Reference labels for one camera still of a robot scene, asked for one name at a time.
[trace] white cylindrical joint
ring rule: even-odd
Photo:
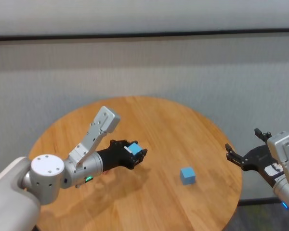
[[[55,155],[44,154],[31,162],[29,177],[32,192],[42,205],[53,202],[59,193],[64,172],[64,162]]]

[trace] floor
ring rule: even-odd
[[[280,203],[238,206],[224,231],[289,231],[289,210]]]

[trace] black wall trim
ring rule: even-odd
[[[37,36],[0,36],[0,41],[46,40],[46,39],[105,39],[105,38],[141,38],[163,36],[196,36],[196,35],[225,35],[225,34],[254,34],[254,33],[284,33],[289,28],[280,29],[249,29],[249,30],[217,30],[190,32],[157,32],[137,34],[91,34],[91,35],[37,35]]]
[[[239,200],[237,206],[244,205],[264,205],[264,204],[278,204],[281,201],[277,197],[263,198],[263,199],[248,199],[248,200]]]

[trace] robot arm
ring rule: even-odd
[[[262,133],[256,128],[255,135],[265,145],[252,149],[242,157],[226,144],[227,160],[244,171],[259,172],[273,192],[289,207],[289,133],[282,131],[272,136],[270,132]]]
[[[31,231],[39,217],[40,205],[55,201],[60,188],[79,188],[103,171],[118,166],[134,169],[142,162],[147,149],[140,148],[137,141],[111,140],[108,148],[96,151],[102,138],[112,132],[119,121],[113,110],[103,106],[67,159],[51,154],[39,155],[32,161],[20,157],[3,170],[0,173],[0,230]]]

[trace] wood grain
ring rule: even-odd
[[[111,139],[137,140],[147,148],[134,170],[117,167],[81,188],[61,189],[42,207],[41,231],[221,230],[241,192],[241,170],[225,158],[226,136],[200,113],[164,99],[103,100],[62,117],[37,140],[30,158],[55,154],[65,159],[84,136],[102,105],[122,119]],[[191,166],[197,182],[183,186],[180,169]]]

